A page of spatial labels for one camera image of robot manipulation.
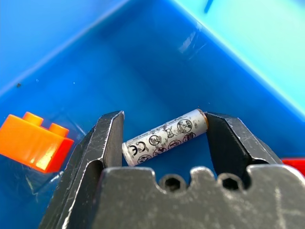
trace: red object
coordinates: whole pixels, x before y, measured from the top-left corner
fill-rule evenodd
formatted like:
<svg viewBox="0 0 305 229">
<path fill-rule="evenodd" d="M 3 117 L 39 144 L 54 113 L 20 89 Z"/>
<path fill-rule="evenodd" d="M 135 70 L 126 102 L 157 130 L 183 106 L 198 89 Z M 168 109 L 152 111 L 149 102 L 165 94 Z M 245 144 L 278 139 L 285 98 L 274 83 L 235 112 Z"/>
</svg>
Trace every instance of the red object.
<svg viewBox="0 0 305 229">
<path fill-rule="evenodd" d="M 282 162 L 296 168 L 305 176 L 305 158 L 284 158 Z"/>
<path fill-rule="evenodd" d="M 0 128 L 0 154 L 42 173 L 58 172 L 73 145 L 69 130 L 27 112 L 23 118 L 9 115 Z"/>
</svg>

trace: battery label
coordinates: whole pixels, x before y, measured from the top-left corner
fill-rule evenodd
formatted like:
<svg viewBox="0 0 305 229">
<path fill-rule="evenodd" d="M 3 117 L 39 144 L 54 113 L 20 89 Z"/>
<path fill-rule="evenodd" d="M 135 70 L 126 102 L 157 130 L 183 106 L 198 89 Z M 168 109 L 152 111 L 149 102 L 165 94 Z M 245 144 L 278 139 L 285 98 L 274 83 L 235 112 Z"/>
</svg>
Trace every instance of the battery label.
<svg viewBox="0 0 305 229">
<path fill-rule="evenodd" d="M 123 143 L 122 152 L 128 165 L 135 166 L 205 133 L 207 127 L 204 113 L 196 109 Z"/>
</svg>

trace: aa battery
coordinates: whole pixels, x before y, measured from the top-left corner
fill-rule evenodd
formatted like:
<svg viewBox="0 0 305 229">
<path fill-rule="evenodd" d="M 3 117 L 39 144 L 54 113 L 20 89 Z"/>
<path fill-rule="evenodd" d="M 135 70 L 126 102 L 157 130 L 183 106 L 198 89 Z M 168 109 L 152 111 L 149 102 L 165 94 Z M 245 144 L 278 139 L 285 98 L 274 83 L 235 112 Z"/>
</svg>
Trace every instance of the aa battery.
<svg viewBox="0 0 305 229">
<path fill-rule="evenodd" d="M 129 166 L 135 166 L 187 142 L 208 129 L 207 119 L 200 109 L 173 119 L 122 144 Z"/>
</svg>

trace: blue plastic bin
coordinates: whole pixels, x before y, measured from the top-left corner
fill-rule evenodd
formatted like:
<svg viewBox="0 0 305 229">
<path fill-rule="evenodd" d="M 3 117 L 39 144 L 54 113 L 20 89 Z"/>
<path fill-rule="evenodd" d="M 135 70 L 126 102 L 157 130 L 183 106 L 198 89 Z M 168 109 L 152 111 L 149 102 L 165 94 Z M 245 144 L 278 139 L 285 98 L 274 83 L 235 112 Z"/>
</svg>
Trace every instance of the blue plastic bin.
<svg viewBox="0 0 305 229">
<path fill-rule="evenodd" d="M 304 22 L 302 3 L 277 3 L 294 19 L 279 32 L 268 30 L 275 14 L 267 25 L 252 20 L 258 1 L 214 1 L 209 9 L 207 0 L 16 2 L 1 2 L 0 124 L 29 111 L 45 127 L 70 129 L 77 143 L 104 113 L 124 110 L 126 141 L 200 108 L 241 118 L 280 157 L 304 156 L 305 52 L 298 42 L 305 32 L 283 31 Z M 267 17 L 268 7 L 260 7 Z M 290 48 L 269 32 L 286 36 Z M 177 173 L 188 180 L 194 166 L 213 170 L 204 135 L 141 166 L 157 179 Z M 1 228 L 38 227 L 60 175 L 0 156 Z"/>
</svg>

